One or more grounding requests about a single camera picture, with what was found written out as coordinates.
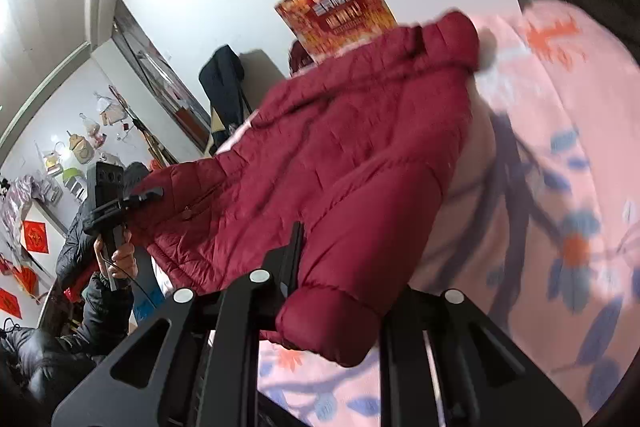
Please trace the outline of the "person left hand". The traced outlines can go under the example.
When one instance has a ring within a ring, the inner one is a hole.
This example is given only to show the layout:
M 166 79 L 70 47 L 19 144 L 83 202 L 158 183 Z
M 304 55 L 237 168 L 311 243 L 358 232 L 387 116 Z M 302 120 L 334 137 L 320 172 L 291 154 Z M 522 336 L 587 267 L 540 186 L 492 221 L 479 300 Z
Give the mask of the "person left hand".
M 113 277 L 113 279 L 127 280 L 130 277 L 134 280 L 138 276 L 134 244 L 131 243 L 131 232 L 128 229 L 122 231 L 122 240 L 124 243 L 111 254 L 110 263 L 105 261 L 105 247 L 102 237 L 98 236 L 93 244 L 100 272 L 106 279 Z

